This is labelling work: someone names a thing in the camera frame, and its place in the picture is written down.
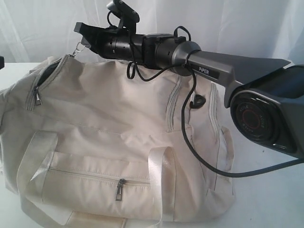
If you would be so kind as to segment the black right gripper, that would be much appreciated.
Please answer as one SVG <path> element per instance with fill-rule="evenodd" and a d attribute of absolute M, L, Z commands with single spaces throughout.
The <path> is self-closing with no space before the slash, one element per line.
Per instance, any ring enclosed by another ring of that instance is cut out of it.
<path fill-rule="evenodd" d="M 130 35 L 127 29 L 117 33 L 111 28 L 100 28 L 77 22 L 74 32 L 81 34 L 81 44 L 105 59 L 143 62 L 144 35 Z"/>

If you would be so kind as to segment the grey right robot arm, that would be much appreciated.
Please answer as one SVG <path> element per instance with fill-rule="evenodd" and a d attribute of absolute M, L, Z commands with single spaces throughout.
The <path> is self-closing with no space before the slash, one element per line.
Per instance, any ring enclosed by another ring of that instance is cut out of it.
<path fill-rule="evenodd" d="M 284 59 L 202 51 L 176 34 L 129 34 L 124 28 L 76 23 L 82 43 L 106 59 L 136 61 L 149 69 L 194 72 L 225 88 L 224 106 L 250 141 L 284 154 L 304 156 L 304 67 Z"/>

